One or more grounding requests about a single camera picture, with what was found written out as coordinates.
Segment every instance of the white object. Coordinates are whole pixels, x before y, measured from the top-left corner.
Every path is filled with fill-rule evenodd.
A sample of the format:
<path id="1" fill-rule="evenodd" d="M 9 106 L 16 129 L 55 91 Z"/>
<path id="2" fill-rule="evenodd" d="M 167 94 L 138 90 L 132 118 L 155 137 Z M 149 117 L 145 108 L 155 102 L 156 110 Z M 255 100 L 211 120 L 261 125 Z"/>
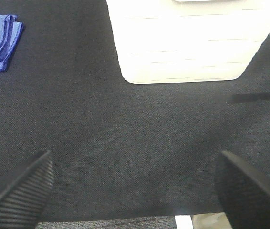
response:
<path id="1" fill-rule="evenodd" d="M 175 216 L 177 229 L 193 229 L 191 216 Z"/>
<path id="2" fill-rule="evenodd" d="M 107 0 L 123 77 L 232 80 L 270 32 L 270 0 Z"/>

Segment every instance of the black carpet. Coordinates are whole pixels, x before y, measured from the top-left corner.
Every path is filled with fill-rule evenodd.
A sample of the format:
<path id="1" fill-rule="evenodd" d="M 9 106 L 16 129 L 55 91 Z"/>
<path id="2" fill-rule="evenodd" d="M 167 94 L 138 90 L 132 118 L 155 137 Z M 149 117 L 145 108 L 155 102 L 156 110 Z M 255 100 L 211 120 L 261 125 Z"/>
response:
<path id="1" fill-rule="evenodd" d="M 234 81 L 132 85 L 105 0 L 0 0 L 26 29 L 0 73 L 0 175 L 41 148 L 56 182 L 44 221 L 221 211 L 220 150 L 270 176 L 270 38 Z"/>

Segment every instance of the floor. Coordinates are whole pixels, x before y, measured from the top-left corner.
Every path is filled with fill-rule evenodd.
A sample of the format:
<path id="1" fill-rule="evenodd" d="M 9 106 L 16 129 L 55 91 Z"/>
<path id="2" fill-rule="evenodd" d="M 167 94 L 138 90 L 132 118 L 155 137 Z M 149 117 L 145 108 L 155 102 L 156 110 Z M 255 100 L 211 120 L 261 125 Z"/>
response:
<path id="1" fill-rule="evenodd" d="M 176 229 L 174 217 L 144 217 L 135 219 L 40 223 L 36 229 Z"/>

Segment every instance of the white plastic drawer unit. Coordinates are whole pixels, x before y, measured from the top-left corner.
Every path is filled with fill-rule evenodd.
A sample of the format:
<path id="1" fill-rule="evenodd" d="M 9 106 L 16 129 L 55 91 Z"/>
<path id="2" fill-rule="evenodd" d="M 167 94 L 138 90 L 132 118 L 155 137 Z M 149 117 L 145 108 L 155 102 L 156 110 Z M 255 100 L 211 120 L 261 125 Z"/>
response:
<path id="1" fill-rule="evenodd" d="M 238 78 L 270 32 L 270 0 L 107 0 L 123 77 Z"/>

